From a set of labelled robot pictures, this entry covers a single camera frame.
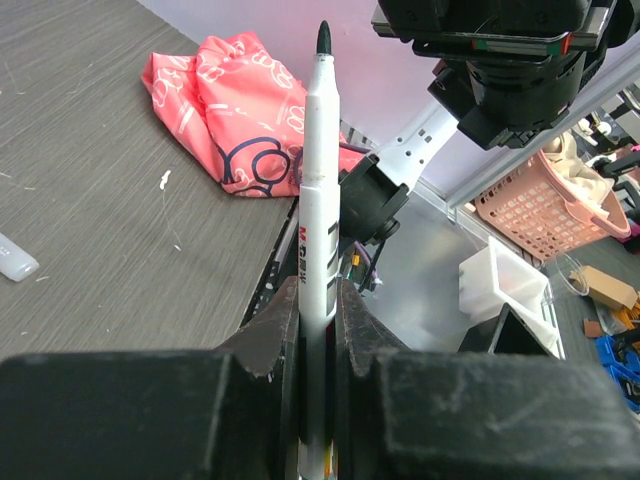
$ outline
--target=white container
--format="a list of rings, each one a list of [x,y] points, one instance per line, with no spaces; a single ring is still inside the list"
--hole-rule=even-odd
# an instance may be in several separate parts
[[[460,264],[460,311],[473,325],[496,317],[509,304],[540,343],[549,349],[558,341],[557,328],[544,321],[542,300],[547,277],[493,237],[489,246]]]
[[[24,280],[40,265],[35,258],[0,233],[0,273],[14,282]]]

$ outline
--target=pink bag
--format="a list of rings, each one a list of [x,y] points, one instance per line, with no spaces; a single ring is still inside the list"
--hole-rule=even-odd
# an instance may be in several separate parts
[[[195,57],[152,53],[142,81],[156,114],[225,191],[298,195],[306,90],[255,34],[209,37]],[[342,148],[340,168],[361,156]]]

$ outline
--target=pink laundry basket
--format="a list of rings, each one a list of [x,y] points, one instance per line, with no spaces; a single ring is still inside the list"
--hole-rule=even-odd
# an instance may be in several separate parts
[[[549,166],[542,151],[475,200],[480,217],[540,260],[607,236],[629,236],[629,222],[614,192],[597,215],[578,200]]]

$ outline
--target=black marker tip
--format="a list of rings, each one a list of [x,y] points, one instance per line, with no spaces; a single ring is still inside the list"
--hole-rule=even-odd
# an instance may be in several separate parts
[[[316,53],[325,53],[327,55],[331,55],[331,31],[329,30],[329,24],[326,20],[323,20],[322,24],[320,25]]]

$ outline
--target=white marker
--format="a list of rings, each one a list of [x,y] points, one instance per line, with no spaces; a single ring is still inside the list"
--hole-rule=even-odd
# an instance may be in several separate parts
[[[340,220],[340,95],[331,55],[331,36],[322,22],[304,119],[300,186],[298,306],[306,358],[306,438],[300,475],[321,480],[328,473],[331,439],[325,432],[326,332],[336,314],[338,223]]]

